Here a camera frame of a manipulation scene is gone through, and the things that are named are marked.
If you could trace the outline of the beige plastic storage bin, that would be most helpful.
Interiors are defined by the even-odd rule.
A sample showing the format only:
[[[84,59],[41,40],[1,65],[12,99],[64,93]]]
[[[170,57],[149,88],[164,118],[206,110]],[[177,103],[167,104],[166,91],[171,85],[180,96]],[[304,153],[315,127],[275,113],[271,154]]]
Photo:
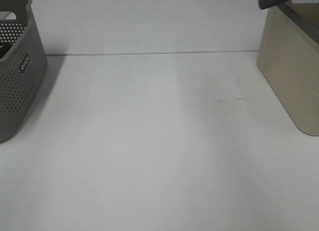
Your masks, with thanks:
[[[295,126],[319,134],[319,4],[288,1],[267,11],[257,66]]]

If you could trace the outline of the grey perforated plastic basket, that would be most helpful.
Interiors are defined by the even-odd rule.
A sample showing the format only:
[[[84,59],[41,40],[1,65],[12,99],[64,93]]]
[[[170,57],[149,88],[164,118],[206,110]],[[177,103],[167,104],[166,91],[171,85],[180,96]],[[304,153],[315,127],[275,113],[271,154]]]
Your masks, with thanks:
[[[13,137],[41,87],[47,58],[32,0],[0,0],[15,19],[0,21],[0,140]]]

